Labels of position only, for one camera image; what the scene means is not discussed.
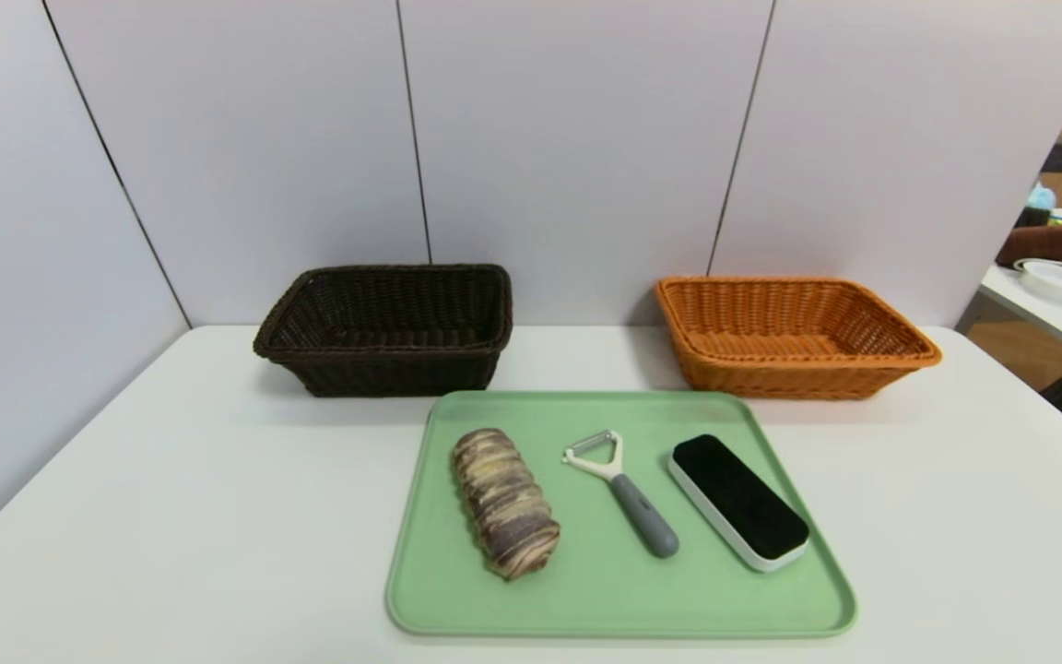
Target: marbled pastry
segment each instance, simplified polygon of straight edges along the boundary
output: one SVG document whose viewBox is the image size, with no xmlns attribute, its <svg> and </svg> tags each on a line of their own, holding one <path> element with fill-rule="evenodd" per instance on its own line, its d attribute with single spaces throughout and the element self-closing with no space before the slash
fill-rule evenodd
<svg viewBox="0 0 1062 664">
<path fill-rule="evenodd" d="M 560 524 L 507 433 L 477 429 L 461 437 L 453 472 L 494 571 L 514 580 L 548 563 Z"/>
</svg>

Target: white wall panel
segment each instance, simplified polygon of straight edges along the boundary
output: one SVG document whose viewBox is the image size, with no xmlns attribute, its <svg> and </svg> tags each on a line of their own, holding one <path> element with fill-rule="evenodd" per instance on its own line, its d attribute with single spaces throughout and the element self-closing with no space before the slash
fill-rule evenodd
<svg viewBox="0 0 1062 664">
<path fill-rule="evenodd" d="M 1062 126 L 1062 3 L 778 0 L 716 274 L 956 323 Z"/>
<path fill-rule="evenodd" d="M 292 277 L 425 262 L 393 0 L 48 0 L 194 324 Z"/>
<path fill-rule="evenodd" d="M 42 4 L 0 1 L 0 508 L 185 331 Z"/>
<path fill-rule="evenodd" d="M 523 324 L 656 316 L 707 269 L 770 0 L 401 0 L 434 262 Z"/>
</svg>

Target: green tray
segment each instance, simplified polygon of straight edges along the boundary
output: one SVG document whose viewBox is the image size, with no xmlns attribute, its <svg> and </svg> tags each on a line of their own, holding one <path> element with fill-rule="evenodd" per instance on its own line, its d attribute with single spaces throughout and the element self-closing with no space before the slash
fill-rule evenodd
<svg viewBox="0 0 1062 664">
<path fill-rule="evenodd" d="M 544 569 L 508 583 L 485 567 L 458 494 L 450 449 L 497 426 L 543 487 L 561 541 Z M 679 554 L 647 550 L 602 479 L 561 462 L 602 429 L 624 439 L 624 467 L 678 533 Z M 666 456 L 719 437 L 809 522 L 805 555 L 751 571 L 670 478 Z M 388 613 L 416 634 L 521 637 L 827 637 L 855 622 L 855 594 L 749 408 L 719 392 L 455 392 L 429 416 L 388 580 Z"/>
</svg>

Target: y-peeler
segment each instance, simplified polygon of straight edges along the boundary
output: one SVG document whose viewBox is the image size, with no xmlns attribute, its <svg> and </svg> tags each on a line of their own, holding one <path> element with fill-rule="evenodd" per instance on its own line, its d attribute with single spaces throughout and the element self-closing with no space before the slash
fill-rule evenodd
<svg viewBox="0 0 1062 664">
<path fill-rule="evenodd" d="M 609 463 L 594 463 L 577 456 L 611 443 L 614 448 L 612 448 L 612 461 Z M 568 449 L 564 450 L 563 461 L 607 480 L 620 507 L 626 510 L 629 521 L 632 521 L 638 534 L 641 534 L 641 539 L 646 540 L 646 544 L 653 551 L 653 555 L 669 558 L 679 550 L 679 535 L 674 534 L 666 518 L 658 514 L 657 509 L 653 509 L 653 505 L 650 505 L 650 500 L 641 495 L 637 484 L 633 483 L 633 480 L 629 479 L 629 476 L 622 471 L 622 464 L 620 464 L 622 450 L 620 448 L 622 448 L 620 435 L 616 431 L 605 430 L 569 446 Z"/>
</svg>

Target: wicker basket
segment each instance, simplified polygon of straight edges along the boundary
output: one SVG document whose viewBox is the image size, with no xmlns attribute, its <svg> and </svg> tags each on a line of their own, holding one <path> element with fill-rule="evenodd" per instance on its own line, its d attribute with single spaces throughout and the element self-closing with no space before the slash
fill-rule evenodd
<svg viewBox="0 0 1062 664">
<path fill-rule="evenodd" d="M 315 396 L 483 390 L 511 336 L 511 280 L 497 265 L 312 269 L 253 341 Z"/>
<path fill-rule="evenodd" d="M 858 283 L 840 278 L 663 278 L 657 299 L 696 390 L 783 399 L 861 399 L 940 361 L 940 350 Z"/>
</svg>

